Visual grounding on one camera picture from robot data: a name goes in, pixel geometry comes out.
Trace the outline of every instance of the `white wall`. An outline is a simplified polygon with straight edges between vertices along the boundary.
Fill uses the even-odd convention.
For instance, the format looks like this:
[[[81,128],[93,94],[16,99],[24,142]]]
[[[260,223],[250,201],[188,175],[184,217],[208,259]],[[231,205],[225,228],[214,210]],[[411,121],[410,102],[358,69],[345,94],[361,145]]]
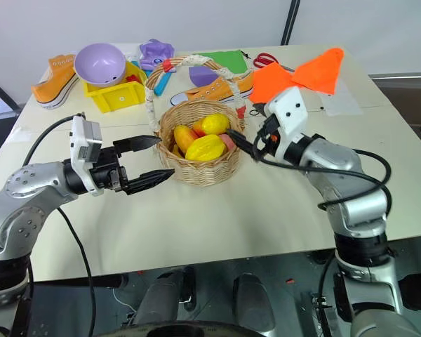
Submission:
[[[172,43],[177,50],[281,41],[290,0],[0,0],[0,86],[24,103],[47,60],[93,42]]]
[[[278,45],[289,6],[290,0],[0,0],[0,86],[24,103],[47,59],[98,41],[157,38],[182,51]],[[421,0],[302,0],[290,44],[346,46],[370,74],[421,72]]]
[[[421,72],[421,0],[302,0],[290,44],[339,44],[369,74]]]

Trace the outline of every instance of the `yellow plastic container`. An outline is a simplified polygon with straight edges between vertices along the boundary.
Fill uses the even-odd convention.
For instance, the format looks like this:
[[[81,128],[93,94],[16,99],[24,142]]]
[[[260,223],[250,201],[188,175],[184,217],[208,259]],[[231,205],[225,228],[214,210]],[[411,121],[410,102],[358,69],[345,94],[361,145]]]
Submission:
[[[127,82],[126,77],[131,75],[139,78],[142,84],[137,81]],[[114,111],[122,107],[143,103],[145,101],[143,83],[146,79],[147,75],[143,70],[131,62],[126,62],[126,73],[122,82],[109,88],[98,88],[83,81],[84,95],[86,97],[92,97],[101,112]]]

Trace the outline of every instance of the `blue plastic piece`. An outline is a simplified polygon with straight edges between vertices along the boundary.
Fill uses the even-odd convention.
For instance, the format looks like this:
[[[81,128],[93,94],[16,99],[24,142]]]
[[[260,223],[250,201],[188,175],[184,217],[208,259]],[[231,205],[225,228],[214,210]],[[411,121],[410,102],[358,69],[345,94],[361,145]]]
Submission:
[[[139,67],[139,63],[137,61],[131,61],[131,63],[133,63],[135,66]],[[145,74],[147,74],[147,77],[149,77],[152,73],[151,70],[144,70],[144,72],[145,72]],[[159,81],[157,86],[154,88],[154,94],[156,96],[162,95],[163,91],[165,90],[165,88],[167,86],[168,80],[170,79],[171,75],[172,75],[171,72],[167,72],[161,77],[161,81]]]

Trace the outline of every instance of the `yellow mango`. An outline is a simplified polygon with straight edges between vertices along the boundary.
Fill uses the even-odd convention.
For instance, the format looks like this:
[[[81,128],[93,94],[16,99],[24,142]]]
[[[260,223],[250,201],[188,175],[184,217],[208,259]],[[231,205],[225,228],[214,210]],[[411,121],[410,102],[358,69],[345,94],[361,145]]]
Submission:
[[[202,126],[203,120],[204,118],[199,119],[192,126],[192,130],[195,131],[198,137],[203,137],[206,135],[206,133],[203,131],[203,126]]]
[[[180,152],[180,148],[177,144],[174,144],[173,149],[171,150],[173,154],[176,154],[179,158],[184,158]]]
[[[210,114],[201,122],[201,129],[206,135],[220,135],[229,128],[229,118],[225,114]]]
[[[210,161],[220,157],[226,150],[223,140],[217,135],[207,135],[194,140],[185,154],[185,159]]]
[[[175,142],[178,144],[178,147],[181,149],[182,153],[186,153],[189,146],[198,138],[195,132],[191,130],[188,126],[178,125],[173,130],[173,136],[175,137]]]

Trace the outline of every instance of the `purple bowl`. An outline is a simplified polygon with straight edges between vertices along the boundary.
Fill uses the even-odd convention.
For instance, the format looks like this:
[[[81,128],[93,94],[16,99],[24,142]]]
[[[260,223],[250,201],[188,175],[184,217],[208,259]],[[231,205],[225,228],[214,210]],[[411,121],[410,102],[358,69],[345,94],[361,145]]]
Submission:
[[[125,55],[111,44],[90,44],[79,51],[75,72],[84,81],[99,88],[115,86],[125,75]]]

